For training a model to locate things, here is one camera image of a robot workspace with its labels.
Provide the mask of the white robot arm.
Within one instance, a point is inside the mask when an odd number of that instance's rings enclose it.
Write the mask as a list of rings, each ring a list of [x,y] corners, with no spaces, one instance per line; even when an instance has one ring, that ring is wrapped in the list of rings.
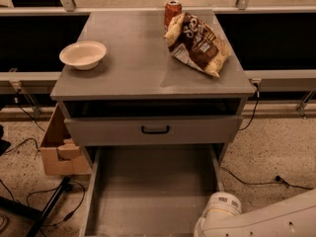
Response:
[[[316,237],[316,190],[247,213],[236,196],[215,193],[194,237]]]

